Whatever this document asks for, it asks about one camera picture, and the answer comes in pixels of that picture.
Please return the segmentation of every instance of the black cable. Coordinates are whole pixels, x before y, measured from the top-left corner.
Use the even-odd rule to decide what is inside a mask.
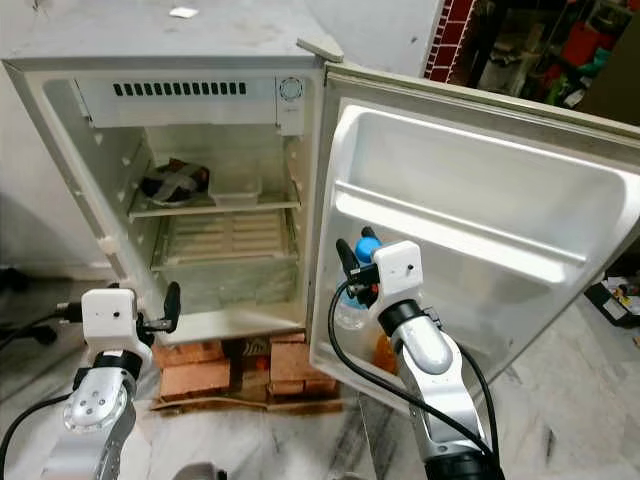
[[[32,320],[31,322],[27,323],[26,325],[17,328],[16,330],[13,331],[13,333],[9,334],[2,342],[0,342],[0,350],[2,350],[3,348],[5,348],[7,345],[9,345],[11,342],[13,342],[16,338],[22,336],[23,334],[27,333],[29,331],[29,329],[31,327],[34,327],[35,325],[38,325],[39,323],[42,322],[46,322],[47,320],[51,320],[52,318],[56,318],[58,317],[60,314],[59,312],[56,310],[53,313],[50,313],[44,317],[40,317],[37,318],[35,320]]]
[[[489,430],[491,431],[491,450],[496,456],[496,460],[500,462],[500,447],[498,445],[498,423],[496,422],[496,411],[493,406],[493,397],[491,396],[489,385],[487,384],[487,380],[484,378],[482,370],[480,369],[480,365],[478,365],[476,359],[473,358],[462,345],[458,344],[458,348],[460,349],[460,353],[462,354],[462,356],[466,358],[467,362],[469,362],[469,365],[471,365],[473,372],[476,374],[476,377],[478,377],[478,381],[480,382],[482,394],[484,395],[484,400],[487,404],[487,415],[489,416]]]
[[[494,453],[491,451],[491,449],[482,441],[479,435],[476,435],[461,423],[455,421],[453,418],[449,417],[445,413],[425,403],[420,398],[414,397],[406,390],[398,388],[396,385],[376,375],[375,373],[372,373],[368,370],[365,370],[364,368],[359,367],[353,361],[351,361],[351,359],[347,356],[346,353],[344,353],[336,337],[334,315],[335,315],[336,306],[338,305],[338,301],[340,300],[340,295],[342,295],[342,292],[347,288],[347,286],[348,286],[347,281],[342,282],[340,286],[338,286],[338,289],[336,290],[336,293],[333,295],[333,298],[331,299],[331,304],[329,306],[329,316],[328,316],[328,322],[327,322],[328,328],[329,328],[329,341],[331,342],[331,346],[336,352],[336,355],[338,356],[338,358],[342,360],[342,362],[350,370],[360,375],[365,380],[370,381],[371,383],[377,385],[378,387],[383,388],[388,392],[396,395],[397,397],[402,398],[406,402],[409,402],[410,404],[420,408],[421,410],[424,410],[428,414],[433,415],[441,422],[445,423],[446,425],[450,426],[451,428],[459,432],[461,435],[468,438],[471,442],[473,442],[474,445],[476,445],[482,451],[483,454],[487,456],[487,458],[491,461],[491,464],[493,465],[493,467],[496,469],[496,472],[499,473],[500,478],[504,479],[502,469],[500,468],[500,462],[498,461]]]
[[[7,460],[7,450],[9,449],[9,442],[11,441],[11,437],[17,430],[20,423],[22,423],[22,421],[32,413],[37,412],[44,407],[48,407],[49,405],[63,402],[70,396],[71,394],[67,393],[65,395],[60,395],[59,397],[44,400],[42,402],[36,403],[35,405],[32,405],[20,415],[18,415],[18,418],[13,421],[13,423],[9,426],[9,429],[4,434],[4,437],[2,438],[2,444],[0,444],[0,480],[4,480],[4,465]]]

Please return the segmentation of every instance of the vent grille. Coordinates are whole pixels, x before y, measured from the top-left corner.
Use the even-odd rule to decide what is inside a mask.
[[[247,94],[245,82],[132,82],[114,83],[118,97],[238,96]]]

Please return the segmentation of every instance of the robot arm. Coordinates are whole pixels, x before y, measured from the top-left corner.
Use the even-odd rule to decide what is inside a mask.
[[[169,286],[165,318],[145,322],[128,289],[96,289],[82,296],[85,340],[93,364],[64,407],[64,431],[47,460],[43,480],[115,480],[120,453],[136,420],[136,380],[151,364],[150,331],[175,330],[180,287]]]
[[[366,227],[363,236],[374,237],[371,228]],[[365,260],[372,263],[361,268],[345,245],[339,240],[337,248],[349,281],[347,292],[369,307],[370,317],[390,337],[398,375],[408,392],[484,442],[477,411],[462,381],[460,349],[416,302],[423,283],[419,247],[410,241],[385,246],[370,242]],[[492,459],[467,436],[414,405],[409,413],[430,480],[502,478]]]

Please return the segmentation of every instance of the white plastic container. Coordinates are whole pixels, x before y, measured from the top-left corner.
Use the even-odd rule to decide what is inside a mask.
[[[262,193],[262,179],[255,162],[220,163],[209,181],[209,196],[219,207],[255,205]]]

